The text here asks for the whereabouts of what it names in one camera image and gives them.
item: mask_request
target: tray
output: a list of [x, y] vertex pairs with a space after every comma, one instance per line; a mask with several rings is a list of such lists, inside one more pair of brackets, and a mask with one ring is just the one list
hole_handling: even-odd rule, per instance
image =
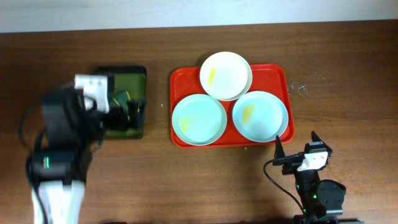
[[[294, 122], [292, 116], [292, 108], [290, 106], [289, 92], [287, 91], [286, 78], [284, 71], [275, 64], [253, 64], [250, 65], [253, 72], [252, 85], [250, 91], [266, 91], [272, 93], [278, 97], [286, 106], [289, 114], [289, 124], [285, 133], [280, 137], [282, 143], [289, 142], [294, 136]], [[189, 67], [179, 68], [173, 72], [170, 77], [170, 109], [171, 115], [177, 103], [185, 97], [202, 93], [206, 94], [204, 89], [200, 85], [199, 79], [200, 67]], [[275, 144], [272, 142], [253, 142], [243, 137], [232, 120], [232, 109], [235, 105], [236, 100], [233, 101], [220, 101], [224, 106], [228, 117], [228, 123], [224, 134], [214, 143], [207, 146], [192, 146], [188, 143], [183, 142], [174, 132], [173, 127], [171, 128], [171, 138], [175, 145], [185, 149], [196, 149], [205, 147], [226, 147], [226, 146], [253, 146], [253, 145], [267, 145]]]

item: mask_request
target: white wall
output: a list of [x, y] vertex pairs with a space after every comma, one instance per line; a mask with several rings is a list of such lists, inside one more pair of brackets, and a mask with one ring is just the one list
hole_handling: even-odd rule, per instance
[[398, 0], [0, 0], [0, 32], [398, 19]]

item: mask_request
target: brown table surface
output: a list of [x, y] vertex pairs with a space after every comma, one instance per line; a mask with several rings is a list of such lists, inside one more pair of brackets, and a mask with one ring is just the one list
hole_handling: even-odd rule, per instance
[[[149, 102], [141, 140], [106, 141], [94, 155], [80, 223], [231, 223], [299, 214], [262, 172], [273, 146], [185, 150], [170, 139], [171, 72], [225, 50], [284, 69], [296, 127], [286, 153], [302, 151], [312, 130], [334, 149], [320, 176], [347, 187], [342, 217], [396, 223], [398, 21], [0, 34], [0, 222], [33, 222], [28, 153], [15, 135], [22, 112], [99, 65], [145, 66]], [[29, 139], [39, 117], [27, 122]], [[293, 176], [282, 176], [281, 167], [269, 172], [297, 195]]]

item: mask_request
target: white plate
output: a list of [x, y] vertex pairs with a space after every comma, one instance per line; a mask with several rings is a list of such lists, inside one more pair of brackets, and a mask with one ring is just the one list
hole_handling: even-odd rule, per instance
[[278, 97], [264, 92], [246, 93], [234, 105], [232, 118], [236, 129], [248, 140], [269, 142], [281, 136], [289, 115]]
[[253, 74], [248, 62], [232, 52], [218, 52], [208, 57], [200, 69], [200, 83], [212, 97], [230, 101], [250, 88]]
[[225, 131], [227, 117], [221, 103], [209, 95], [185, 97], [173, 110], [172, 126], [177, 136], [194, 146], [215, 142]]

